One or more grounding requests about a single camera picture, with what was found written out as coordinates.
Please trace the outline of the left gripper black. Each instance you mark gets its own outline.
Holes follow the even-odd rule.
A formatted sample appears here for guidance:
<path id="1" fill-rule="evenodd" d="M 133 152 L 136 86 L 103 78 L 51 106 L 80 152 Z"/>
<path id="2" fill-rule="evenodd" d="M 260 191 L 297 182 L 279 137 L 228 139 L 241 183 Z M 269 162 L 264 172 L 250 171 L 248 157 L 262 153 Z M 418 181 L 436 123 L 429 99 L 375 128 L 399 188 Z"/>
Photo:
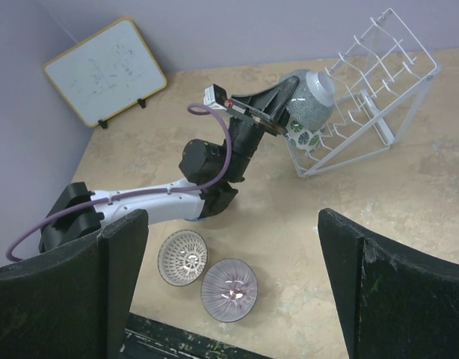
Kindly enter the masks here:
<path id="1" fill-rule="evenodd" d="M 299 85 L 297 76 L 290 76 L 273 87 L 250 95 L 232 95 L 227 112 L 239 120 L 262 127 L 271 135 L 285 135 L 289 113 L 286 106 Z"/>

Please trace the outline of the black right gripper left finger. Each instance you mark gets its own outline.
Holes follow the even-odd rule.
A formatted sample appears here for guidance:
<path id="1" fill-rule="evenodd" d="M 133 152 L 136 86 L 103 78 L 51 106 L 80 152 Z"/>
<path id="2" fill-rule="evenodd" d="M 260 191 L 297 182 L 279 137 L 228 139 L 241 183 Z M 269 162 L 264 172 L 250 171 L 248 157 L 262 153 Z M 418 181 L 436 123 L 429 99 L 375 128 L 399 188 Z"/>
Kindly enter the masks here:
<path id="1" fill-rule="evenodd" d="M 148 239 L 137 209 L 0 268 L 0 358 L 117 358 Z"/>

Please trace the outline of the grey dotted red-rim bowl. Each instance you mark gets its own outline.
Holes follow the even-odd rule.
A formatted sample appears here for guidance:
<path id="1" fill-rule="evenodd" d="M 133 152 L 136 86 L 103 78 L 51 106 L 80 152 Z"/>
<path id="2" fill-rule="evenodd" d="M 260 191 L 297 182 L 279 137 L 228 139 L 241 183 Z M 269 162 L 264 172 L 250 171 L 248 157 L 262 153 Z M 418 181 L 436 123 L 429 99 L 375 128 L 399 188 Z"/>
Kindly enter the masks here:
<path id="1" fill-rule="evenodd" d="M 319 130 L 330 118 L 335 105 L 333 80 L 326 72 L 299 69 L 282 75 L 280 81 L 291 76 L 297 76 L 299 83 L 286 105 L 287 112 L 303 128 Z"/>

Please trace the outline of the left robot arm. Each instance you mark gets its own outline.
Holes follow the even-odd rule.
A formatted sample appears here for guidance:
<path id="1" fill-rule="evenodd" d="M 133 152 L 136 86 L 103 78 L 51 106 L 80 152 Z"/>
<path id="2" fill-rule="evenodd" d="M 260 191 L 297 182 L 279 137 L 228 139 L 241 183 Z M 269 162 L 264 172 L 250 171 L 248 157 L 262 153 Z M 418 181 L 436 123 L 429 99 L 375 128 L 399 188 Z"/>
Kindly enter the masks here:
<path id="1" fill-rule="evenodd" d="M 297 76 L 290 76 L 244 96 L 227 96 L 222 87 L 208 86 L 203 103 L 189 105 L 188 111 L 216 116 L 224 131 L 222 144 L 189 141 L 179 163 L 183 177 L 163 185 L 91 191 L 84 182 L 69 184 L 40 227 L 39 251 L 50 251 L 92 233 L 135 209 L 147 211 L 149 224 L 199 221 L 223 212 L 238 193 L 231 185 L 244 181 L 263 135 L 285 133 L 289 120 L 286 105 L 299 82 Z"/>

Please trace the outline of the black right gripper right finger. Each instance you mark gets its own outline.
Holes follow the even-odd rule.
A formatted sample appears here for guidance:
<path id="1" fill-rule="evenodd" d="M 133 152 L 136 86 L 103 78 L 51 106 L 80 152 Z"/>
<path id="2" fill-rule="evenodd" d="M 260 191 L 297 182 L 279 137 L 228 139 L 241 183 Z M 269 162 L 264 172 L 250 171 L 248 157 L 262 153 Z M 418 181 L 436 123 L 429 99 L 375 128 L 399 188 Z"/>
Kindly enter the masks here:
<path id="1" fill-rule="evenodd" d="M 459 265 L 326 208 L 318 236 L 350 358 L 459 358 Z"/>

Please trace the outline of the green leaf pattern bowl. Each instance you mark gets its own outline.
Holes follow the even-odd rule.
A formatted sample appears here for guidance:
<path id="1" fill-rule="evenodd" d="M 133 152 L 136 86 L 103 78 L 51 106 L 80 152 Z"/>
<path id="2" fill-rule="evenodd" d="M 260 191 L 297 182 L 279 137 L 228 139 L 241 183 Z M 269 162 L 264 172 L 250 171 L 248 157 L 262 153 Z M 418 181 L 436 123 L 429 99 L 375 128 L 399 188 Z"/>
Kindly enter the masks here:
<path id="1" fill-rule="evenodd" d="M 312 153 L 321 146 L 321 137 L 324 134 L 325 126 L 318 130 L 309 130 L 296 120 L 290 120 L 286 126 L 285 139 L 293 147 Z"/>

